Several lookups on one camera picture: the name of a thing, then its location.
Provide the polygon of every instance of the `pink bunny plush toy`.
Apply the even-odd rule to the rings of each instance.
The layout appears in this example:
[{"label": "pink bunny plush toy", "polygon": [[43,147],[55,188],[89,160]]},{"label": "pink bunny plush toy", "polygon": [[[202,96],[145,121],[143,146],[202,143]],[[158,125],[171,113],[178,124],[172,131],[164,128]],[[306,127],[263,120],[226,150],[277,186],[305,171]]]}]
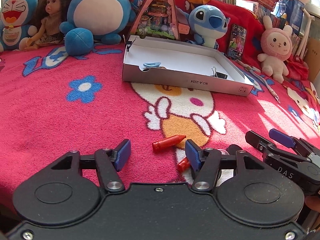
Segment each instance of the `pink bunny plush toy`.
[{"label": "pink bunny plush toy", "polygon": [[261,48],[264,53],[258,55],[261,62],[263,73],[278,81],[283,82],[283,76],[289,75],[284,61],[287,60],[292,52],[291,34],[292,28],[286,25],[283,30],[272,27],[269,16],[263,17],[263,24],[266,28],[261,37]]}]

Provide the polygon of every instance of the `white pipe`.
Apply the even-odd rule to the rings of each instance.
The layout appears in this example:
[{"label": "white pipe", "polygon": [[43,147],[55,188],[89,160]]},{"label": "white pipe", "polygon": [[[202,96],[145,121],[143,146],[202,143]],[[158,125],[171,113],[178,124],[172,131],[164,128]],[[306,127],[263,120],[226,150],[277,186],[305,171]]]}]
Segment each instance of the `white pipe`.
[{"label": "white pipe", "polygon": [[303,58],[304,52],[306,50],[306,46],[307,46],[307,41],[308,41],[308,36],[309,36],[309,31],[310,31],[310,26],[311,26],[311,21],[315,20],[314,16],[311,16],[307,10],[305,8],[302,8],[303,12],[305,13],[306,17],[308,17],[308,22],[307,22],[307,26],[306,26],[306,30],[304,32],[302,41],[299,45],[299,48],[297,50],[296,55],[298,55],[300,58]]}]

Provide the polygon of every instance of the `human hand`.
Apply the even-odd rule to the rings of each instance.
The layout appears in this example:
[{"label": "human hand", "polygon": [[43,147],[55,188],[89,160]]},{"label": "human hand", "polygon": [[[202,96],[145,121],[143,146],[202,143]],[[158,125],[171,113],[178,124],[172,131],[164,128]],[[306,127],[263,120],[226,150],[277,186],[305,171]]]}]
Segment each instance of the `human hand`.
[{"label": "human hand", "polygon": [[[307,196],[304,200],[306,206],[314,211],[320,212],[320,198],[318,196]],[[320,216],[316,220],[314,226],[320,225]]]},{"label": "human hand", "polygon": [[32,38],[27,39],[27,42],[26,42],[27,47],[29,47],[32,44],[32,42],[33,42]]}]

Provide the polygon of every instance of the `doll's brown hair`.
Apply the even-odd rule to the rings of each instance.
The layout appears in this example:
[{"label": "doll's brown hair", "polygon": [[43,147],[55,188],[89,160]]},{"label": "doll's brown hair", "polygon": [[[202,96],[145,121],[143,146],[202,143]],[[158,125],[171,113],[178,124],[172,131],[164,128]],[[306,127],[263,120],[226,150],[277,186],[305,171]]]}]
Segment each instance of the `doll's brown hair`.
[{"label": "doll's brown hair", "polygon": [[[71,0],[60,0],[61,3],[61,22],[65,22],[67,20],[67,12],[69,8]],[[39,29],[41,27],[41,20],[49,14],[45,11],[45,7],[47,5],[47,0],[39,0],[38,6],[35,12],[34,17],[34,25]]]}]

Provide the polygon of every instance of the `doll's dress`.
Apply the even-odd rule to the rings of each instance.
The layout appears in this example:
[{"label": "doll's dress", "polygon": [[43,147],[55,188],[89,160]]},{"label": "doll's dress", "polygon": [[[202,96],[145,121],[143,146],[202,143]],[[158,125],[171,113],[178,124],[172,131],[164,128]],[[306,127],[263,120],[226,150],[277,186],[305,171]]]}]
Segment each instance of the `doll's dress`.
[{"label": "doll's dress", "polygon": [[41,24],[45,25],[45,33],[35,42],[35,44],[41,47],[50,44],[63,43],[63,34],[59,30],[59,26],[61,24],[61,12],[57,12],[43,18],[41,20]]}]

